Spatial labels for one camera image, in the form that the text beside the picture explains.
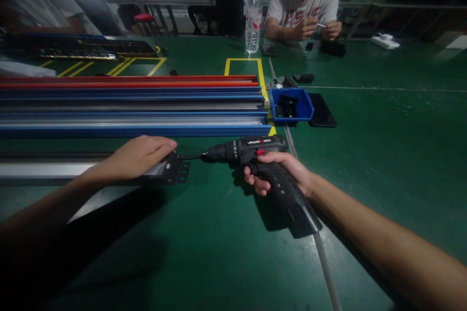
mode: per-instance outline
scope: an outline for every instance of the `drill handle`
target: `drill handle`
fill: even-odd
[[[271,184],[270,194],[285,215],[288,228],[294,238],[306,237],[321,231],[323,226],[309,200],[282,164],[254,162],[248,166],[253,175]]]

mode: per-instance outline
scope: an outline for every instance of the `black chair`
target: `black chair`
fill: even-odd
[[[242,36],[245,33],[243,0],[216,0],[219,35]]]

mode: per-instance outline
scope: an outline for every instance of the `person's right hand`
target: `person's right hand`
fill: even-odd
[[[269,152],[259,156],[258,160],[262,163],[281,163],[295,179],[305,197],[308,199],[311,198],[313,195],[313,177],[316,175],[309,171],[305,165],[300,163],[293,155],[284,152]],[[244,173],[245,181],[249,185],[254,186],[256,193],[260,196],[265,196],[271,189],[271,184],[257,176],[253,176],[249,167],[245,167]]]
[[[293,29],[293,37],[297,41],[303,41],[310,38],[316,29],[316,23],[319,20],[315,17],[305,18],[298,26]]]
[[[176,147],[177,143],[169,138],[140,136],[89,168],[84,175],[105,183],[131,180],[154,168]]]

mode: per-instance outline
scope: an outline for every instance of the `red aluminum profile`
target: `red aluminum profile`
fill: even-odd
[[[175,76],[125,76],[125,77],[6,77],[0,78],[0,84],[85,84],[85,83],[256,83],[258,84],[256,75],[175,75]]]
[[[184,88],[184,87],[255,87],[257,82],[172,82],[172,83],[2,83],[0,89],[100,89],[100,88]]]

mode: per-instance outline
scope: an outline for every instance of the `person's left hand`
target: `person's left hand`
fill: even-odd
[[[177,143],[169,138],[140,136],[83,175],[103,183],[131,180],[154,168],[176,147]]]
[[[332,41],[339,36],[342,30],[342,23],[336,20],[329,21],[326,23],[326,28],[323,30],[323,39]]]

